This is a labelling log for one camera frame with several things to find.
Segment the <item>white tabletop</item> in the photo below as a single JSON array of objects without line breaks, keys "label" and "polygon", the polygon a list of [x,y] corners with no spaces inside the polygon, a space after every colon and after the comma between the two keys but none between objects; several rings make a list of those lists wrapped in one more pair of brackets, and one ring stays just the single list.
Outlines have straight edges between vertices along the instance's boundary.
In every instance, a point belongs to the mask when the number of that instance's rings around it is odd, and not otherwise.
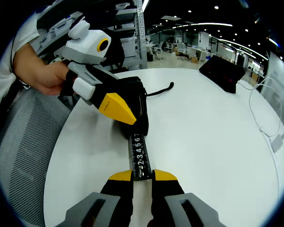
[{"label": "white tabletop", "polygon": [[146,47],[153,47],[155,46],[156,44],[146,44]]},{"label": "white tabletop", "polygon": [[[148,69],[117,74],[139,76],[148,93],[149,134],[146,145],[152,169],[172,173],[185,193],[192,192],[231,227],[260,226],[278,202],[279,181],[271,151],[248,107],[250,91],[224,92],[197,70]],[[276,130],[278,117],[255,91],[252,97],[260,124]],[[278,164],[284,166],[284,145]],[[129,168],[128,142],[114,121],[80,100],[55,145],[44,188],[47,227],[62,222],[67,209],[107,179]],[[134,182],[130,226],[145,227],[151,216],[151,181]]]},{"label": "white tabletop", "polygon": [[208,51],[206,51],[206,50],[201,50],[201,49],[199,49],[199,48],[195,48],[195,47],[192,47],[192,46],[188,46],[188,48],[194,49],[194,50],[196,50],[196,51],[204,52],[204,53],[209,54],[209,55],[211,55],[211,56],[214,55],[214,53],[208,52]]}]

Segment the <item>white sleeve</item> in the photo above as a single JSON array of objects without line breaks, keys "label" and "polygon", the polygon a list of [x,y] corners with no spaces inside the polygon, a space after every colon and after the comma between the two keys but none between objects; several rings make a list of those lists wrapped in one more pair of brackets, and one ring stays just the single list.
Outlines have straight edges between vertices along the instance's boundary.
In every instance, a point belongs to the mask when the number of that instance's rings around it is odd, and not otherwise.
[{"label": "white sleeve", "polygon": [[17,31],[14,45],[12,59],[14,59],[15,53],[24,45],[39,36],[37,31],[37,14],[34,13],[31,17],[24,22],[21,28]]},{"label": "white sleeve", "polygon": [[10,55],[12,60],[15,53],[26,43],[37,38],[39,33],[37,31],[37,15],[34,13],[18,30],[14,44],[13,40],[7,46],[1,61],[0,61],[0,103],[2,98],[8,93],[10,86],[15,82],[16,76],[11,72]]}]

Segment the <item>cardboard box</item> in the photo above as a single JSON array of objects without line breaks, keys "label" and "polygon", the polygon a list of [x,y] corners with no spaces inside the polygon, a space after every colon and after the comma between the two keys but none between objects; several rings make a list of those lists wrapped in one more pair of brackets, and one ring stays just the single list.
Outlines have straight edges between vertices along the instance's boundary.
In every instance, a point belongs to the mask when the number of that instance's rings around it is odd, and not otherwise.
[{"label": "cardboard box", "polygon": [[199,63],[197,57],[192,57],[192,58],[191,58],[191,62],[192,62],[192,63]]}]

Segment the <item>measuring tape blade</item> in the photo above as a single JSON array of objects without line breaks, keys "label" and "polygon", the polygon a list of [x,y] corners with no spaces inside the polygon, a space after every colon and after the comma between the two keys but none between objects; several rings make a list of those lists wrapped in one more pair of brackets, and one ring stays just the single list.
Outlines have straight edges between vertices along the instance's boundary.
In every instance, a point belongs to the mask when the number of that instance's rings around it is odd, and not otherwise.
[{"label": "measuring tape blade", "polygon": [[148,159],[144,135],[142,133],[131,134],[129,137],[128,148],[134,180],[143,181],[151,179],[151,166]]}]

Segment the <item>black cable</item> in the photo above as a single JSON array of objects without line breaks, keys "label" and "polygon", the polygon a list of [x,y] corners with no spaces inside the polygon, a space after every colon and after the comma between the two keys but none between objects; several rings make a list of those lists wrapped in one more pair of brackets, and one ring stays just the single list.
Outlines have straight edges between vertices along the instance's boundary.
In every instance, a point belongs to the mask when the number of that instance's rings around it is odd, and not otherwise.
[{"label": "black cable", "polygon": [[15,38],[16,38],[16,35],[17,34],[15,34],[15,36],[14,36],[14,38],[13,38],[13,42],[12,42],[12,44],[11,44],[11,51],[10,51],[10,69],[11,69],[11,72],[12,73],[14,73],[15,74],[15,72],[14,72],[14,69],[13,69],[13,60],[12,60],[12,56],[13,56],[13,47],[14,47],[14,42],[15,42]]},{"label": "black cable", "polygon": [[174,87],[174,82],[171,82],[168,88],[162,89],[162,90],[154,92],[154,93],[147,94],[146,96],[147,97],[149,97],[149,96],[156,96],[158,94],[163,93],[164,91],[171,90],[173,87]]}]

